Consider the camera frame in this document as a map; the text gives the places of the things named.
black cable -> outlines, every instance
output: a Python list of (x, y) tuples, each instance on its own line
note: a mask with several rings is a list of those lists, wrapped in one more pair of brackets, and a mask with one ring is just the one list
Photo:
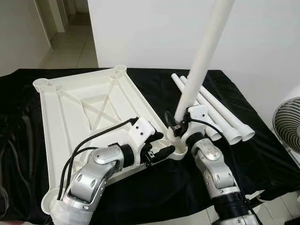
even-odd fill
[[(75, 156), (77, 156), (78, 154), (82, 153), (83, 151), (87, 151), (87, 150), (91, 150), (91, 149), (92, 149), (92, 150), (93, 150), (93, 149), (97, 149), (97, 147), (87, 147), (87, 148), (81, 149), (80, 151), (78, 151), (78, 152), (76, 153)], [(61, 177), (60, 177), (60, 190), (59, 190), (59, 192), (58, 192), (57, 200), (60, 200), (60, 198), (61, 198), (62, 189), (63, 189), (63, 186), (64, 186), (65, 174), (66, 174), (67, 166), (68, 166), (69, 163), (70, 163), (70, 159), (71, 159), (71, 158), (69, 158), (69, 159), (67, 160), (67, 162), (66, 162), (65, 165), (64, 165), (64, 168), (62, 169), (62, 173), (61, 173)]]
[(195, 119), (192, 119), (192, 118), (189, 118), (187, 121), (185, 122), (196, 122), (196, 123), (202, 123), (206, 126), (209, 126), (210, 128), (214, 129), (224, 140), (225, 142), (227, 143), (228, 145), (228, 148), (230, 150), (230, 154), (231, 154), (231, 157), (232, 157), (232, 161), (233, 161), (233, 170), (234, 170), (234, 173), (236, 174), (236, 182), (238, 183), (239, 187), (240, 187), (240, 192), (241, 192), (241, 195), (242, 195), (242, 198), (243, 198), (243, 201), (246, 203), (247, 207), (249, 208), (249, 210), (251, 211), (251, 213), (255, 216), (257, 222), (260, 224), (260, 225), (263, 225), (262, 222), (260, 221), (260, 219), (258, 218), (257, 214), (254, 212), (254, 210), (250, 207), (249, 205), (249, 202), (248, 202), (248, 199), (246, 198), (245, 196), (245, 193), (244, 193), (244, 190), (243, 188), (241, 187), (240, 185), (240, 176), (239, 176), (239, 173), (238, 173), (238, 170), (236, 168), (236, 161), (235, 161), (235, 156), (234, 156), (234, 153), (233, 153), (233, 149), (231, 147), (231, 145), (229, 144), (228, 140), (225, 138), (225, 136), (223, 135), (223, 133), (221, 131), (219, 131), (216, 127), (214, 127), (213, 125), (209, 124), (208, 122), (205, 122), (203, 120), (195, 120)]
[(130, 118), (130, 119), (126, 120), (125, 122), (122, 122), (122, 123), (120, 123), (120, 124), (118, 124), (118, 125), (116, 125), (116, 126), (110, 127), (110, 128), (108, 128), (108, 129), (106, 129), (106, 130), (104, 130), (104, 131), (101, 131), (101, 132), (99, 132), (99, 133), (97, 133), (97, 134), (95, 134), (95, 135), (93, 135), (93, 136), (91, 136), (91, 137), (88, 137), (87, 139), (85, 139), (85, 140), (83, 140), (82, 142), (80, 142), (80, 143), (76, 146), (76, 148), (75, 148), (75, 150), (74, 150), (74, 152), (73, 152), (73, 154), (72, 154), (72, 156), (71, 156), (71, 158), (70, 158), (69, 168), (68, 168), (68, 172), (67, 172), (67, 184), (66, 184), (66, 187), (68, 187), (69, 184), (70, 184), (71, 174), (72, 174), (72, 165), (73, 165), (73, 161), (74, 161), (74, 158), (75, 158), (75, 156), (76, 156), (77, 151), (80, 149), (81, 146), (83, 146), (86, 142), (88, 142), (88, 141), (90, 141), (90, 140), (92, 140), (92, 139), (94, 139), (94, 138), (96, 138), (96, 137), (99, 137), (99, 136), (101, 136), (101, 135), (103, 135), (103, 134), (106, 134), (106, 133), (108, 133), (108, 132), (110, 132), (110, 131), (112, 131), (112, 130), (118, 129), (118, 128), (120, 128), (120, 127), (126, 125), (127, 123), (134, 124), (137, 120), (138, 120), (138, 117), (136, 117), (136, 118)]

tiled floor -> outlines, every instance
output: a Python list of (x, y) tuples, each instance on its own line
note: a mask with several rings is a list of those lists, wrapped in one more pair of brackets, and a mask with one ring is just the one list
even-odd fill
[(66, 33), (57, 33), (52, 48), (39, 68), (97, 68), (98, 62), (91, 26), (70, 25)]

black fabric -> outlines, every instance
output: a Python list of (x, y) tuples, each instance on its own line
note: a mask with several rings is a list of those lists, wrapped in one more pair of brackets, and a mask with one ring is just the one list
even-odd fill
[[(2, 220), (27, 220), (35, 224), (45, 220), (40, 209), (48, 190), (45, 143), (39, 94), (32, 82), (42, 77), (52, 79), (95, 70), (98, 69), (19, 69), (0, 77), (1, 185), (7, 191), (10, 205)], [(187, 70), (129, 68), (127, 73), (162, 121), (165, 111), (174, 114), (180, 92), (171, 74), (186, 76)], [(220, 70), (212, 70), (203, 85), (255, 130), (254, 138), (233, 146), (240, 187), (245, 193), (266, 190), (263, 196), (270, 200), (298, 189), (299, 168), (228, 77)], [(226, 144), (221, 140), (214, 143), (232, 168)], [(161, 221), (187, 216), (210, 205), (202, 175), (188, 154), (181, 161), (166, 160), (108, 186), (91, 224)], [(0, 215), (4, 210), (5, 206), (0, 205)]]

white plastic tube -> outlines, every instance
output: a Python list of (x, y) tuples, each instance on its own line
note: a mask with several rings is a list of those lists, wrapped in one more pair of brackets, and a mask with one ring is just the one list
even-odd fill
[[(177, 85), (177, 87), (179, 88), (179, 90), (181, 92), (184, 91), (184, 83), (179, 79), (179, 77), (176, 74), (172, 74), (171, 75), (172, 79), (174, 80), (175, 84)], [(212, 119), (208, 116), (207, 117), (208, 122), (213, 125), (215, 128), (217, 128), (219, 131), (222, 132), (222, 129), (215, 124)], [(212, 129), (209, 126), (205, 127), (205, 133), (211, 138), (211, 140), (216, 141), (218, 139), (221, 138), (221, 135), (219, 135), (219, 133), (217, 131), (215, 131), (214, 129)]]
[[(185, 77), (182, 76), (180, 79), (184, 84), (187, 83), (187, 79)], [(237, 142), (242, 140), (242, 136), (240, 132), (237, 129), (230, 126), (230, 124), (217, 112), (217, 110), (199, 92), (197, 94), (196, 99), (200, 104), (207, 106), (209, 116), (216, 124), (218, 124), (221, 127), (221, 129), (223, 130), (223, 134), (230, 145), (236, 144)]]
[(193, 105), (200, 86), (203, 83), (213, 53), (226, 25), (234, 0), (216, 0), (204, 30), (201, 44), (189, 71), (187, 87), (182, 93), (175, 120), (181, 121), (186, 109)]
[(209, 101), (209, 103), (230, 123), (231, 126), (236, 128), (243, 137), (243, 141), (252, 138), (255, 131), (247, 124), (242, 123), (231, 111), (229, 111), (222, 103), (219, 102), (205, 87), (200, 88), (200, 93)]

black cylinder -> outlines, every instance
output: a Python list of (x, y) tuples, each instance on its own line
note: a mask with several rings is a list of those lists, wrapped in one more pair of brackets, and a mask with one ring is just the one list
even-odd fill
[(190, 137), (187, 138), (186, 140), (186, 144), (187, 144), (187, 147), (188, 149), (192, 149), (193, 145), (201, 140), (201, 139), (204, 139), (205, 136), (201, 133), (201, 132), (197, 132), (197, 133), (194, 133), (192, 134)]
[(124, 165), (123, 168), (133, 165), (133, 163), (135, 162), (135, 156), (133, 154), (133, 151), (131, 149), (131, 147), (129, 146), (129, 144), (124, 144), (120, 146), (122, 152), (123, 152), (123, 156), (124, 156)]
[(212, 201), (221, 221), (249, 214), (240, 192), (215, 197)]

